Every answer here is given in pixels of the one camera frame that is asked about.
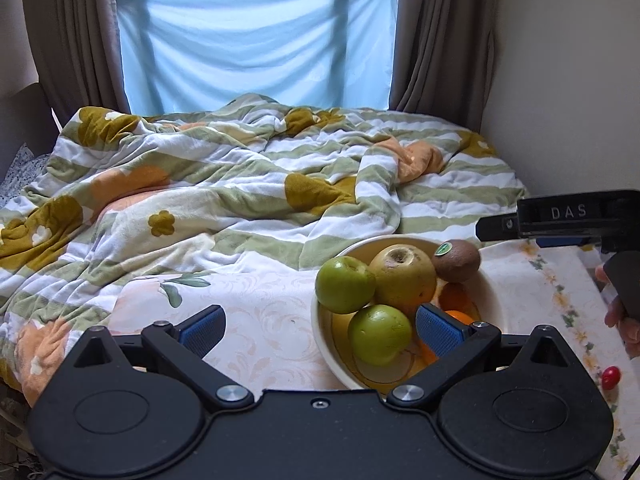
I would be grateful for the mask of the person's hand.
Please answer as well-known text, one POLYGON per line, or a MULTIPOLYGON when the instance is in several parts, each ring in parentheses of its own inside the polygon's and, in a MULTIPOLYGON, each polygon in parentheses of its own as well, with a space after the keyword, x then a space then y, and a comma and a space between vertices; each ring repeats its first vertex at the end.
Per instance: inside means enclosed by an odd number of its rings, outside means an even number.
POLYGON ((626 315, 626 310, 619 296, 616 296, 608 304, 608 310, 606 310, 604 322, 609 328, 616 328, 620 334, 620 339, 623 341, 628 356, 631 359, 636 358, 639 355, 639 322, 626 315))

